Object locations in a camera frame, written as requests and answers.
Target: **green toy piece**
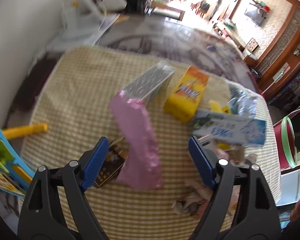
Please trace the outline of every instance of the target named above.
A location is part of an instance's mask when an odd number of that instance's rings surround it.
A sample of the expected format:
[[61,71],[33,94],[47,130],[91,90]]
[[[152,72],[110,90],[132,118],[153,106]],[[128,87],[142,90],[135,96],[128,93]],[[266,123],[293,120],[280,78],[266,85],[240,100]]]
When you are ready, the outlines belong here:
[[0,168],[3,169],[6,173],[9,173],[7,168],[5,167],[5,164],[7,161],[12,161],[14,157],[9,152],[9,150],[4,145],[3,141],[0,140]]

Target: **pink packaging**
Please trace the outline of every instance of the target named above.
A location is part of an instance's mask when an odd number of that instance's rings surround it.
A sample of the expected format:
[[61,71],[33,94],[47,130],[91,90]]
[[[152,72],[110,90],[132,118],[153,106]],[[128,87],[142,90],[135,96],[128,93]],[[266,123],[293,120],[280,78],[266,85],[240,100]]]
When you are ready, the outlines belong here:
[[129,99],[124,91],[119,91],[109,108],[130,144],[128,157],[116,181],[135,189],[163,187],[159,147],[143,102]]

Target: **checkered tablecloth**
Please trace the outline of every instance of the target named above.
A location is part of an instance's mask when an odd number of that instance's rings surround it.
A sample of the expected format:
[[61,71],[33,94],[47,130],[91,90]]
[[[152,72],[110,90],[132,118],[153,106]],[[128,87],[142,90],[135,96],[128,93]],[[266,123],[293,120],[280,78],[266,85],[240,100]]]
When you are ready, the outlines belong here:
[[[49,130],[25,138],[23,160],[34,170],[42,164],[49,168],[63,167],[92,149],[101,136],[109,140],[122,136],[108,103],[118,90],[159,60],[103,48],[79,48],[63,55],[31,119],[32,123],[47,122]],[[188,239],[198,223],[187,214],[176,215],[171,211],[173,201],[186,193],[185,179],[197,179],[199,174],[187,150],[191,128],[164,113],[162,108],[188,68],[178,62],[169,63],[176,73],[167,91],[147,106],[160,148],[164,188],[139,191],[112,181],[99,189],[91,187],[85,193],[98,221],[113,240]],[[281,196],[281,183],[274,130],[266,102],[257,96],[257,118],[267,123],[266,143],[262,148],[247,149],[246,155],[258,154],[257,163],[277,201]],[[203,98],[200,105],[203,108],[211,98],[227,103],[230,98],[228,83],[212,75]],[[128,149],[125,141],[121,146]],[[59,194],[67,224],[75,230],[64,190],[60,189]],[[230,224],[231,217],[226,215],[222,229]]]

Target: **green ring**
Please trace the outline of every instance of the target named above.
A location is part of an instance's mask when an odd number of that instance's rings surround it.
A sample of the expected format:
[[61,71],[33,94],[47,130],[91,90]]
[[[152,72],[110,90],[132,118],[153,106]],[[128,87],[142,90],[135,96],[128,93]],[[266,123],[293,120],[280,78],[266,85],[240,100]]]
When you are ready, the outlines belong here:
[[[289,139],[288,139],[288,129],[287,129],[287,121],[290,125],[291,132],[292,132],[292,138],[293,138],[293,144],[294,144],[294,132],[293,132],[293,127],[292,123],[289,117],[285,116],[282,119],[281,122],[281,141],[282,141],[282,147],[284,151],[284,155],[289,163],[289,166],[291,168],[295,168],[297,164],[294,162],[293,157],[292,157],[292,152],[290,150],[290,145],[289,145]],[[297,149],[294,147],[294,156],[295,160],[297,160]]]

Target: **yellow box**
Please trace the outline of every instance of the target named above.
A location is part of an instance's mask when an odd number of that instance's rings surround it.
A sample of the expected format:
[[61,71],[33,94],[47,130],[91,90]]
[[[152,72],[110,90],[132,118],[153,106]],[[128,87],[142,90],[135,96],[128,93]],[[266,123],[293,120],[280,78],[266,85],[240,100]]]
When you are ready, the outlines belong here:
[[188,122],[197,111],[208,79],[208,75],[191,65],[169,95],[163,109],[182,122]]

